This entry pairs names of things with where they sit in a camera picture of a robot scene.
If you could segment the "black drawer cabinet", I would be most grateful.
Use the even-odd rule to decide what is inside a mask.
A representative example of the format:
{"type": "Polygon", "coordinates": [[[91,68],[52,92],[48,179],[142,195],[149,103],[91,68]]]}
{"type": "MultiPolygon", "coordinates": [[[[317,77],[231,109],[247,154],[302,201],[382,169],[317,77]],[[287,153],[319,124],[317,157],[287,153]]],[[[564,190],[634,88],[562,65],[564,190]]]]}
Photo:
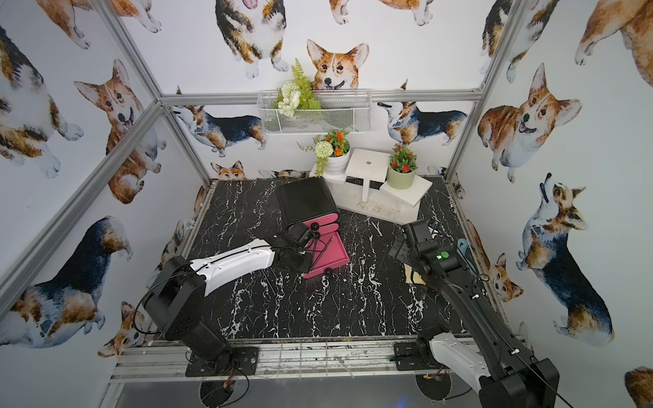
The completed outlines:
{"type": "Polygon", "coordinates": [[[331,190],[322,178],[304,178],[279,186],[275,193],[281,211],[282,224],[290,226],[339,210],[331,190]]]}

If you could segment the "pink top drawer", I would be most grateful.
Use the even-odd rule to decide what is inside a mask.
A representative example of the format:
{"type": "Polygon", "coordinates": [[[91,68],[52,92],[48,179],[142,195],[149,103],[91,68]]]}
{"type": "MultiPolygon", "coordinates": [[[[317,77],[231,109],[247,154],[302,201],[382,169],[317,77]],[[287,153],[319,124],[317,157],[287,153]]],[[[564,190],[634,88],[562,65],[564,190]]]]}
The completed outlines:
{"type": "Polygon", "coordinates": [[[331,214],[323,215],[314,219],[304,221],[304,224],[312,231],[317,232],[321,225],[338,223],[339,215],[332,212],[331,214]]]}

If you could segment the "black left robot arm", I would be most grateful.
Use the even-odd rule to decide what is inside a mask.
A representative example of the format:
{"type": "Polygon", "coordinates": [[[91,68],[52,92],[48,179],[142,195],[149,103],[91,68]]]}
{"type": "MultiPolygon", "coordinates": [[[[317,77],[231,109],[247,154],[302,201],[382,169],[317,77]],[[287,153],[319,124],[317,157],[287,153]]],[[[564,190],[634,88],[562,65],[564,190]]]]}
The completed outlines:
{"type": "Polygon", "coordinates": [[[219,331],[202,319],[204,299],[245,275],[270,267],[308,272],[313,265],[319,226],[292,224],[265,239],[257,238],[208,258],[171,258],[146,292],[143,307],[168,341],[180,341],[218,372],[234,365],[235,352],[219,331]]]}

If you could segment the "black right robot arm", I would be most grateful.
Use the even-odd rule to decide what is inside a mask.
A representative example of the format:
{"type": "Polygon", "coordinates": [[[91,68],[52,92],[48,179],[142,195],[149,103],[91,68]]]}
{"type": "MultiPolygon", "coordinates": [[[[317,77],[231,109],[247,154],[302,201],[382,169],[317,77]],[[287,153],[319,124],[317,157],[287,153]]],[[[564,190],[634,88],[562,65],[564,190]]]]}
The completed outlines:
{"type": "Polygon", "coordinates": [[[483,280],[456,246],[442,246],[425,220],[402,227],[390,255],[418,272],[441,294],[478,350],[459,343],[447,330],[427,340],[430,356],[452,369],[478,394],[484,407],[552,407],[559,372],[535,357],[503,322],[483,294],[483,280]]]}

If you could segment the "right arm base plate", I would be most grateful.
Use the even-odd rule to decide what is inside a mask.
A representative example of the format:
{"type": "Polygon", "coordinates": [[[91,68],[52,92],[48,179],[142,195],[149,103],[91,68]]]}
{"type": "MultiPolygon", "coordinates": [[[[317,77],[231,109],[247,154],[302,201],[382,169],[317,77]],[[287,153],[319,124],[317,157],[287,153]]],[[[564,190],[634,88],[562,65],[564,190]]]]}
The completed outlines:
{"type": "Polygon", "coordinates": [[[393,355],[389,361],[396,365],[399,372],[440,369],[440,364],[418,342],[394,343],[393,355]]]}

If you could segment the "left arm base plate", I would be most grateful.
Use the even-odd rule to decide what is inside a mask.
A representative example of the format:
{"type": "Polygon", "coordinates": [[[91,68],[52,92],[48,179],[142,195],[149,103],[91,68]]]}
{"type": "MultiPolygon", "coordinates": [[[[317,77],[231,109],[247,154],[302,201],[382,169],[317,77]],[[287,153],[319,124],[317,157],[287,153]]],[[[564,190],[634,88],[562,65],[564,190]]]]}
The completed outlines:
{"type": "Polygon", "coordinates": [[[222,353],[217,361],[204,360],[195,352],[188,358],[185,371],[187,377],[217,377],[243,373],[255,374],[258,366],[260,348],[236,347],[222,353]]]}

